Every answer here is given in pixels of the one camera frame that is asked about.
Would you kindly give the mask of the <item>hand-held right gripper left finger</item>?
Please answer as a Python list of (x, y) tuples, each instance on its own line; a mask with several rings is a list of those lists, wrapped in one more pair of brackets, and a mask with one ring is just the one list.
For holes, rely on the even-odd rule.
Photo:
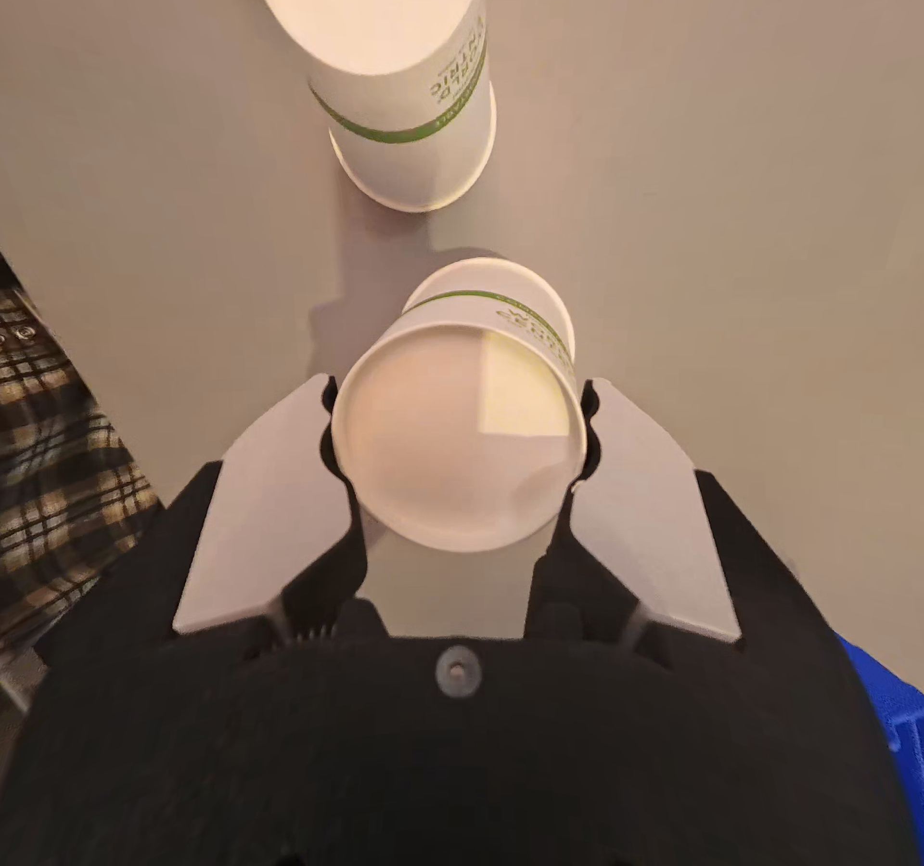
[(336, 381), (315, 375), (254, 421), (223, 456), (173, 629), (250, 618), (317, 632), (359, 590), (359, 503), (333, 453)]

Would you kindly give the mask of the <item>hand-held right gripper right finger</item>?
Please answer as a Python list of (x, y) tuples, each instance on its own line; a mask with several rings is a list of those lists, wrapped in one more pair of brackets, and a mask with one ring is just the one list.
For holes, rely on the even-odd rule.
[(639, 646), (676, 629), (740, 641), (691, 459), (605, 379), (586, 381), (581, 408), (588, 456), (535, 565), (525, 638)]

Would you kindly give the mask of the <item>white green-banded paper cup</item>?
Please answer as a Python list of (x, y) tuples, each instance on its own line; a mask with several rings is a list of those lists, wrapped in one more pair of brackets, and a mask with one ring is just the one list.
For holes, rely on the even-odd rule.
[(264, 0), (308, 57), (334, 153), (369, 198), (405, 213), (456, 202), (497, 129), (487, 0)]
[(359, 502), (457, 553), (552, 522), (588, 449), (575, 352), (567, 307), (535, 271), (480, 257), (433, 272), (334, 403), (334, 453)]

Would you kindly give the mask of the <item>blue plastic bin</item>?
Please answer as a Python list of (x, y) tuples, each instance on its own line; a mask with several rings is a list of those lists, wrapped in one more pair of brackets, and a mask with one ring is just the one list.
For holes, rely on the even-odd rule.
[(923, 793), (923, 694), (860, 647), (839, 637), (872, 701), (909, 795)]

